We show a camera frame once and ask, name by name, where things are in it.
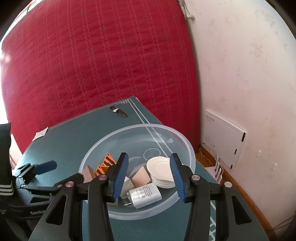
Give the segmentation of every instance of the plastic container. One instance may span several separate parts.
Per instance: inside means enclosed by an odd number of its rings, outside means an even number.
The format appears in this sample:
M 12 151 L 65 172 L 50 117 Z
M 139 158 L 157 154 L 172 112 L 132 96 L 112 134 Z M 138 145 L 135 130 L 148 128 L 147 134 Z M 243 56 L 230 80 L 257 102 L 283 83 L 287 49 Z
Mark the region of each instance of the plastic container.
M 117 160 L 122 152 L 129 156 L 127 176 L 132 178 L 147 161 L 155 156 L 170 157 L 177 153 L 181 162 L 195 171 L 194 150 L 185 136 L 167 126 L 156 124 L 139 124 L 116 130 L 100 139 L 83 158 L 79 172 L 86 165 L 93 169 L 101 164 L 109 152 Z M 125 200 L 119 198 L 118 206 L 108 205 L 109 217 L 120 220 L 136 220 L 156 215 L 178 201 L 176 188 L 158 188 L 162 199 L 148 206 L 136 209 L 125 207 Z

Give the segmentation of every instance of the red bedspread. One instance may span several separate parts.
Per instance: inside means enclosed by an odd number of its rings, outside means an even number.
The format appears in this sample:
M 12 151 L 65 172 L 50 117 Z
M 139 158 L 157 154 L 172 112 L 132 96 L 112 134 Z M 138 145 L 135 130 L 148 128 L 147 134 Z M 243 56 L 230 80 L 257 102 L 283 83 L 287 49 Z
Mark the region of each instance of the red bedspread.
M 131 95 L 198 145 L 196 66 L 176 0 L 44 0 L 2 52 L 3 99 L 22 152 L 37 131 Z

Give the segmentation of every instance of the white wall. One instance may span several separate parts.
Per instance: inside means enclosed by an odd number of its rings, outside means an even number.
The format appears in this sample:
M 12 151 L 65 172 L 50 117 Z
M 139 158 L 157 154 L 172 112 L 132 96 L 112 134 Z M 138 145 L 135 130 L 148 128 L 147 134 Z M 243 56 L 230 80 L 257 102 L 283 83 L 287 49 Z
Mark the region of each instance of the white wall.
M 265 0 L 185 3 L 202 108 L 247 130 L 228 172 L 276 226 L 296 210 L 296 40 Z

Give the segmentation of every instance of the stack of white plates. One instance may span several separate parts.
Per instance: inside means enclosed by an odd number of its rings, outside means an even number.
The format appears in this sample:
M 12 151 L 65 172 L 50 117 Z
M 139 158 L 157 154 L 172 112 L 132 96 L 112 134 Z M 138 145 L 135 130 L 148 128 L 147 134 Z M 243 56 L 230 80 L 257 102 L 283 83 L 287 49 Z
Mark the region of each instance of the stack of white plates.
M 170 159 L 156 156 L 149 159 L 147 169 L 150 172 L 151 181 L 160 188 L 173 188 L 175 186 L 170 170 Z

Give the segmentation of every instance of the table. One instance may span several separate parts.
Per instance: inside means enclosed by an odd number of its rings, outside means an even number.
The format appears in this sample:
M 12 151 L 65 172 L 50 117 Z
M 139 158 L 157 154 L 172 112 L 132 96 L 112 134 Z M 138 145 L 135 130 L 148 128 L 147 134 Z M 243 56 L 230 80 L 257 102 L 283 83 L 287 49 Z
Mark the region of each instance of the table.
M 113 113 L 110 110 L 112 105 L 123 110 L 128 117 Z M 17 167 L 26 163 L 40 164 L 55 160 L 56 170 L 36 176 L 31 182 L 35 185 L 52 186 L 77 173 L 85 154 L 105 135 L 125 126 L 142 123 L 161 124 L 134 96 L 90 110 L 49 128 L 45 136 L 28 146 Z M 215 182 L 199 162 L 196 162 L 195 174 L 203 176 L 209 182 Z M 183 240 L 190 206 L 178 200 L 167 210 L 149 218 L 133 221 L 110 219 L 114 240 Z M 209 241 L 215 240 L 215 226 L 215 202 L 212 201 Z M 83 240 L 88 240 L 86 203 L 83 204 Z

